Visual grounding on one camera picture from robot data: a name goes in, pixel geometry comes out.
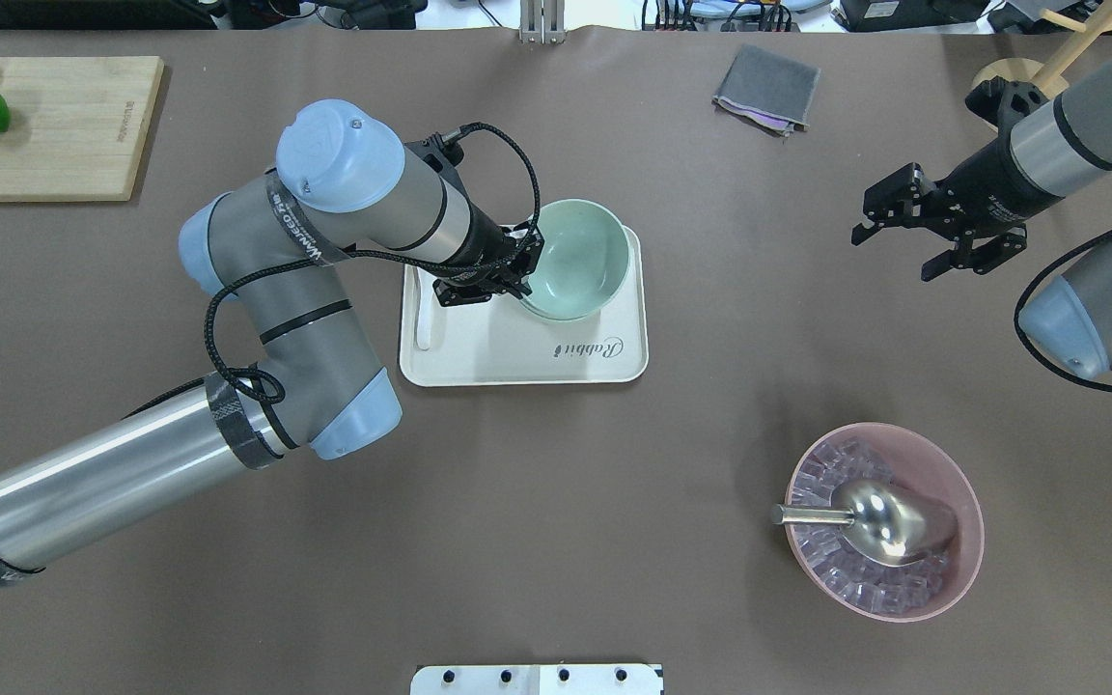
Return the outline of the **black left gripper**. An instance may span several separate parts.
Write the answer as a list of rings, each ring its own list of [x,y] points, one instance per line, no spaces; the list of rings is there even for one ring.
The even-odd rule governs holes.
[[[433,274],[435,299],[441,307],[489,302],[495,295],[524,299],[544,246],[535,224],[481,226],[469,234],[469,249],[441,264]]]

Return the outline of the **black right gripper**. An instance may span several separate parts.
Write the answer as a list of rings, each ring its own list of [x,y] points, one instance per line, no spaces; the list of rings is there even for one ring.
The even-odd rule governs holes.
[[[952,269],[989,274],[1027,247],[1034,202],[1036,186],[1019,171],[1007,145],[984,146],[939,181],[919,163],[905,163],[865,190],[866,221],[851,230],[851,245],[888,226],[926,229],[953,246],[922,265],[923,282]]]

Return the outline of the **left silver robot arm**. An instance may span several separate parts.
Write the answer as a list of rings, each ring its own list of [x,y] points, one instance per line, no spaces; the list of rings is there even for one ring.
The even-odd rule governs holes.
[[[459,179],[461,138],[492,131],[406,143],[340,98],[297,111],[274,166],[181,228],[210,374],[0,474],[0,590],[286,451],[335,460],[391,431],[403,407],[335,265],[413,265],[441,305],[528,295],[538,215],[495,224]]]

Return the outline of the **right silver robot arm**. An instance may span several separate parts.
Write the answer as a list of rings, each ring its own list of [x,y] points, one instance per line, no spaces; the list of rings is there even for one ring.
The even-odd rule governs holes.
[[[1027,224],[1073,193],[1102,192],[1112,175],[1112,58],[1060,95],[994,79],[967,105],[996,135],[952,172],[919,163],[871,185],[852,244],[888,228],[926,229],[949,247],[922,265],[990,274],[1027,249]],[[1029,355],[1068,383],[1112,393],[1112,228],[1036,274],[1014,308]]]

